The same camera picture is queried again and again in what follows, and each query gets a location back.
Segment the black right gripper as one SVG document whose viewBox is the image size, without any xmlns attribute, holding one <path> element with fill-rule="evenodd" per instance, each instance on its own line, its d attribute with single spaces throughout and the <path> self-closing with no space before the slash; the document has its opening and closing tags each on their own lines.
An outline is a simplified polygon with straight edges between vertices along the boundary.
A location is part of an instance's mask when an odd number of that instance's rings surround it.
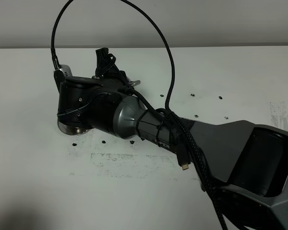
<svg viewBox="0 0 288 230">
<path fill-rule="evenodd" d="M 96 50 L 97 78 L 66 77 L 60 84 L 57 119 L 68 126 L 113 132 L 113 117 L 125 86 L 108 48 Z"/>
</svg>

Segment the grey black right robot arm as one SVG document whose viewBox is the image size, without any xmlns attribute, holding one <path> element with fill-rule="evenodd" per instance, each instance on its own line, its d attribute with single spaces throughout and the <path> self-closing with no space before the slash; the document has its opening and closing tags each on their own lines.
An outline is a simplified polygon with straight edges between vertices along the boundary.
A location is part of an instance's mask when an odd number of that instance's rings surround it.
<svg viewBox="0 0 288 230">
<path fill-rule="evenodd" d="M 122 139 L 138 136 L 193 163 L 223 229 L 288 230 L 288 132 L 248 121 L 212 125 L 154 109 L 115 65 L 97 50 L 91 78 L 74 77 L 52 54 L 60 94 L 58 127 L 68 135 L 96 128 Z"/>
</svg>

